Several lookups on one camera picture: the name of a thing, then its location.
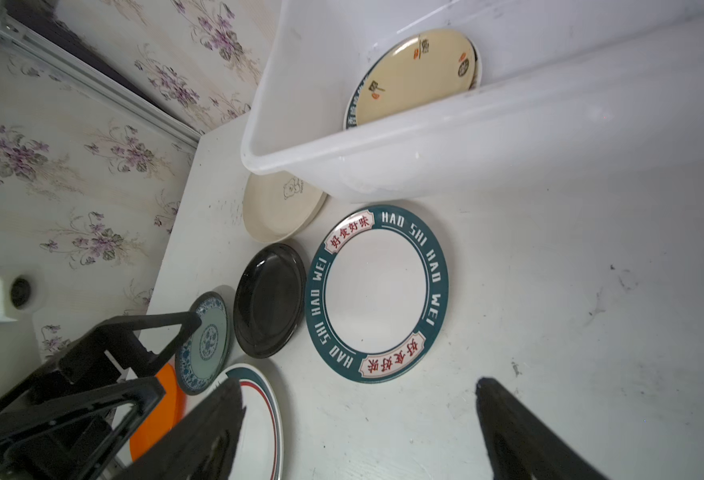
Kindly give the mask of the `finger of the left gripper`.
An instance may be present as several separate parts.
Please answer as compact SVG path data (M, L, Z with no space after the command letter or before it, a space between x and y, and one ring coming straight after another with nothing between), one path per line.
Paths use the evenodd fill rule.
M159 353L147 349L138 331L178 325L179 333ZM155 376L202 325L198 314L117 316L92 328L80 339L48 359L0 397L0 414L26 393L31 404L83 393L115 384L123 370L139 378Z
M0 399L0 479L97 479L165 396L154 377L31 402Z

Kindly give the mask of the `white plate green lettered rim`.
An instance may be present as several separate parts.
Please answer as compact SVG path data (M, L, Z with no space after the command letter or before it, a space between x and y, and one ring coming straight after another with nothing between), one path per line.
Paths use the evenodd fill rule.
M449 305L448 263L415 213L390 204L337 222L310 263L306 321L321 359L376 384L412 370L435 344Z

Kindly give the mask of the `white plate green red rim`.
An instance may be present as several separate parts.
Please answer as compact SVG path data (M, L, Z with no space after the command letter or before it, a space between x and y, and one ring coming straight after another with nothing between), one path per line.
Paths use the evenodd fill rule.
M282 479L284 432L279 404L266 376L256 367L239 363L217 379L235 379L241 387L245 417L230 479Z

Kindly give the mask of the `teal patterned plate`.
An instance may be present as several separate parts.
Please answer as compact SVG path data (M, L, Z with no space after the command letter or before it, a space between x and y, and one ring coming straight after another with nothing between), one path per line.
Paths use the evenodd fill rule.
M200 327L177 350L174 368L181 390L189 396L206 391L224 368L232 326L223 297L215 291L201 295L191 307Z

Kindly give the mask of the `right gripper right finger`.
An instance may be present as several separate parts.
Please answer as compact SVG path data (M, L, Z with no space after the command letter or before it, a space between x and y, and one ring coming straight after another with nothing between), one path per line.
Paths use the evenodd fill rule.
M476 384L476 410L496 479L603 479L494 378Z

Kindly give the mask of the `black plate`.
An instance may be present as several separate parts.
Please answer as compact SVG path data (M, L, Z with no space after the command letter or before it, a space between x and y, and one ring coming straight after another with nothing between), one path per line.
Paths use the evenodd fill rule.
M250 357L280 351L304 318L307 272L299 253L286 243L261 249L239 281L233 307L238 344Z

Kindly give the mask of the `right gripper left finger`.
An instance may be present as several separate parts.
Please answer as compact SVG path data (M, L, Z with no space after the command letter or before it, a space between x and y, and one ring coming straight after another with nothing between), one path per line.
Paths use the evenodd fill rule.
M118 477L227 479L245 414L240 383L229 378Z

